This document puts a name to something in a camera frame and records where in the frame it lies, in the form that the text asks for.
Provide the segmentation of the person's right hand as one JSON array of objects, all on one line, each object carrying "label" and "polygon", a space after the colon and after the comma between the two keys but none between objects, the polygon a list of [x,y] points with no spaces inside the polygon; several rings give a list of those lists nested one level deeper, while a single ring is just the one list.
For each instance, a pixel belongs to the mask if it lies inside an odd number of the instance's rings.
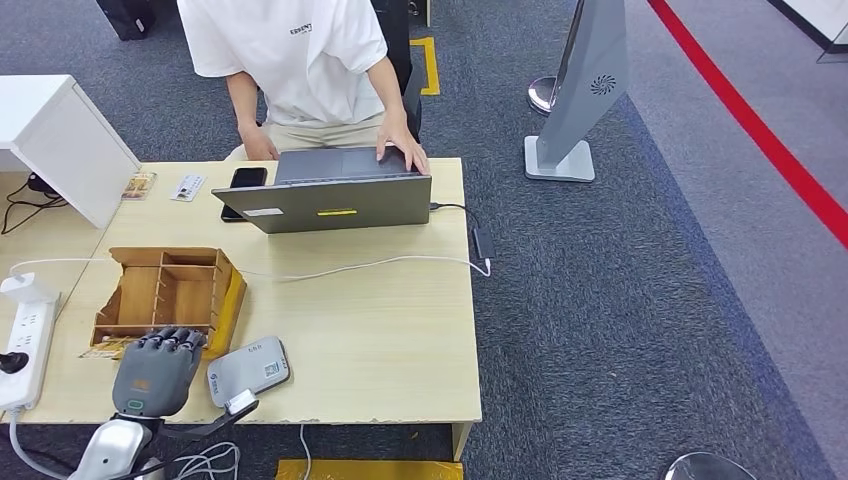
[{"label": "person's right hand", "polygon": [[238,126],[243,142],[245,159],[248,161],[271,161],[279,159],[279,151],[266,132],[256,123]]}]

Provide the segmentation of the person's left hand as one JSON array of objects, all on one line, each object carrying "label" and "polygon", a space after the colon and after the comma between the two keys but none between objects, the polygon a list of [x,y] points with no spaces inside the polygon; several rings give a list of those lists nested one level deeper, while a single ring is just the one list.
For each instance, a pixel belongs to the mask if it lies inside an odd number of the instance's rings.
[{"label": "person's left hand", "polygon": [[407,171],[415,167],[422,174],[430,174],[428,157],[408,129],[406,112],[402,107],[387,108],[384,112],[383,122],[377,131],[377,161],[383,160],[388,144],[403,154]]}]

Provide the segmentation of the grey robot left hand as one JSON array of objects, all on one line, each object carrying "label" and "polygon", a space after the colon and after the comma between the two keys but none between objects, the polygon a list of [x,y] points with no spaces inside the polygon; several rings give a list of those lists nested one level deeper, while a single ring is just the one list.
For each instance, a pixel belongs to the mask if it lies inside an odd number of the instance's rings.
[{"label": "grey robot left hand", "polygon": [[161,418],[185,405],[207,342],[200,330],[166,326],[130,342],[119,362],[112,400],[121,415]]}]

